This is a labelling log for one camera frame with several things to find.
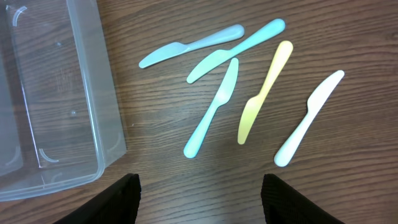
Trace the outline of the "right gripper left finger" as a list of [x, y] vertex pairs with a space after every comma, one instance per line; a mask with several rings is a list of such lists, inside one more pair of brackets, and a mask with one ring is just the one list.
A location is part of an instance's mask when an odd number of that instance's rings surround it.
[[57, 220], [58, 224], [136, 222], [141, 200], [138, 174], [126, 174], [97, 196]]

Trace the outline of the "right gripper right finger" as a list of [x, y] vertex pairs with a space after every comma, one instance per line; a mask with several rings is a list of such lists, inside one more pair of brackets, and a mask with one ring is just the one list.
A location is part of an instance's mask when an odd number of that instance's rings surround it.
[[267, 224], [343, 224], [274, 174], [264, 175], [261, 200]]

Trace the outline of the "white plastic knife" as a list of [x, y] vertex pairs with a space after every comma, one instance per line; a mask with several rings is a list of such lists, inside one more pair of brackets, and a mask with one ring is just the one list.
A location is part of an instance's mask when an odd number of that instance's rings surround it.
[[275, 154], [275, 165], [285, 167], [292, 160], [311, 123], [344, 75], [344, 71], [337, 70], [314, 89], [307, 100], [307, 114]]

